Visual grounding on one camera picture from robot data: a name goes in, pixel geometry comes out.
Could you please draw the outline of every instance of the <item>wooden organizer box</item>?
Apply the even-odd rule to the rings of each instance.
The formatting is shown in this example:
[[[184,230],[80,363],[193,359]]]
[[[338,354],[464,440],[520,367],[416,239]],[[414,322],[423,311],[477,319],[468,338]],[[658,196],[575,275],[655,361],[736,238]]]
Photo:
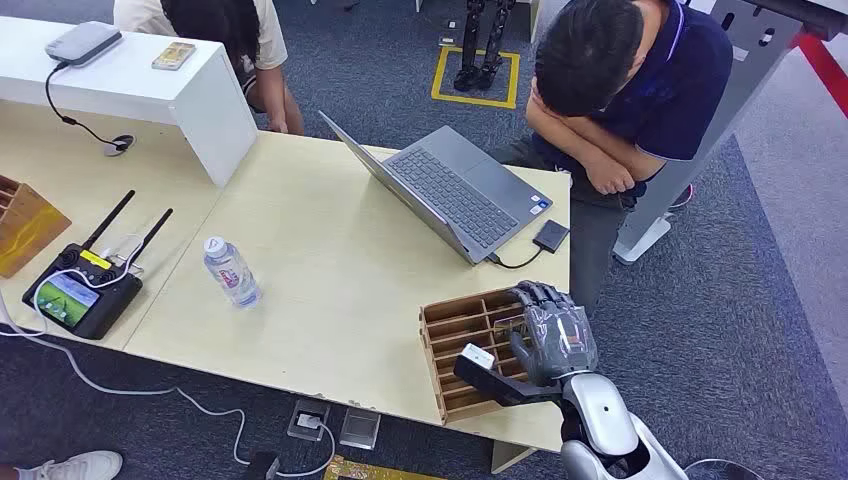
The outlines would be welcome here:
[[[29,185],[0,175],[0,277],[14,275],[70,224]]]
[[[498,320],[524,321],[524,308],[506,289],[427,305],[421,308],[419,319],[443,424],[503,408],[453,374],[465,345],[473,343],[494,355],[500,374],[527,380],[527,372],[512,354],[508,330],[494,328]]]

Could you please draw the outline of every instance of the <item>person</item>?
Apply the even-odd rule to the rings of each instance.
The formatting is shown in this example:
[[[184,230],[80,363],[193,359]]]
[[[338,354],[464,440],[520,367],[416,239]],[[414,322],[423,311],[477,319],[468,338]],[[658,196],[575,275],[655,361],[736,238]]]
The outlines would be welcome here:
[[[32,469],[0,466],[0,480],[112,480],[122,465],[121,455],[99,450],[62,463],[51,460]]]
[[[692,160],[732,64],[727,35],[676,0],[572,0],[536,52],[530,136],[501,163],[571,172],[571,295],[595,310],[618,229],[668,161]]]
[[[271,0],[115,0],[120,30],[221,42],[248,104],[270,129],[303,135],[303,117],[286,85],[288,58]]]

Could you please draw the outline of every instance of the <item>metal frame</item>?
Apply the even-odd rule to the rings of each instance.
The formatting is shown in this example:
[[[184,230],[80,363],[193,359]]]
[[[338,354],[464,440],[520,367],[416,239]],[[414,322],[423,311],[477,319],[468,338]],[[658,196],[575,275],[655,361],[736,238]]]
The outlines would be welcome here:
[[[731,133],[769,81],[802,22],[742,0],[718,0],[711,16],[733,43],[733,68],[715,116],[690,162],[668,162],[651,181],[636,210],[625,219],[613,249],[624,264],[636,261],[671,228],[668,207],[704,169],[711,151]]]

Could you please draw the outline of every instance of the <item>laptop keyboard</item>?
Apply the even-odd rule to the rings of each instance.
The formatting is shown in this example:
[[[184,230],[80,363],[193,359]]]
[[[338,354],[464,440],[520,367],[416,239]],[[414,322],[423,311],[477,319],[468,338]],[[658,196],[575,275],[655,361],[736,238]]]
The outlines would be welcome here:
[[[518,225],[514,218],[423,149],[395,157],[386,166],[484,248]]]

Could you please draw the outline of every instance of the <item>man's arm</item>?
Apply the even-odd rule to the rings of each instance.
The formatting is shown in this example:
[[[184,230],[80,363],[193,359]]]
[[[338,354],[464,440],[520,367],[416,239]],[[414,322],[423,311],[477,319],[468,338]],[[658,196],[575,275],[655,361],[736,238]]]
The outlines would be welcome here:
[[[633,188],[633,177],[624,166],[549,114],[535,95],[530,95],[525,115],[536,133],[583,165],[595,190],[606,195]]]
[[[259,90],[262,107],[268,112],[271,130],[288,133],[286,125],[286,81],[281,67],[270,70],[256,69],[256,88]]]
[[[635,145],[631,145],[621,137],[609,133],[589,118],[559,117],[559,119],[574,133],[624,165],[636,180],[651,178],[665,165],[665,160],[642,152]]]

